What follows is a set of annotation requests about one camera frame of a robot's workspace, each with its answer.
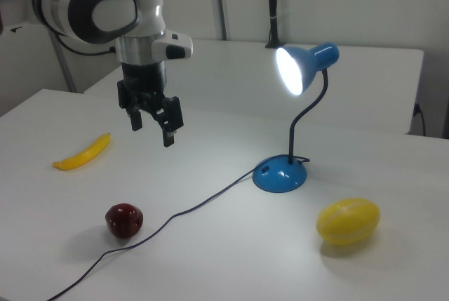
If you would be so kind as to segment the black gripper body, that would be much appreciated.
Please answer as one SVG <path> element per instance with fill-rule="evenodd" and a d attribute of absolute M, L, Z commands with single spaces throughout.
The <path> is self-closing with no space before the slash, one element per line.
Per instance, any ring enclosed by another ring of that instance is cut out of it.
<path fill-rule="evenodd" d="M 121 67 L 123 79 L 117 83 L 120 108 L 130 110 L 138 106 L 147 112 L 175 111 L 175 98 L 167 98 L 164 94 L 167 83 L 164 62 L 150 65 L 123 63 Z"/>

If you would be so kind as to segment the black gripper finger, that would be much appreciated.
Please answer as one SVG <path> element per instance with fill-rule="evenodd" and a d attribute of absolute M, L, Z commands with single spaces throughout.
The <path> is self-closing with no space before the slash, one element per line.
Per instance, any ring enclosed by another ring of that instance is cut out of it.
<path fill-rule="evenodd" d="M 161 127 L 163 146 L 170 147 L 175 142 L 177 129 L 184 126 L 179 98 L 163 98 L 153 110 L 152 116 Z"/>
<path fill-rule="evenodd" d="M 126 111 L 130 118 L 130 124 L 133 131 L 138 131 L 142 128 L 142 117 L 140 113 L 140 106 L 135 100 L 131 100 L 127 106 Z"/>

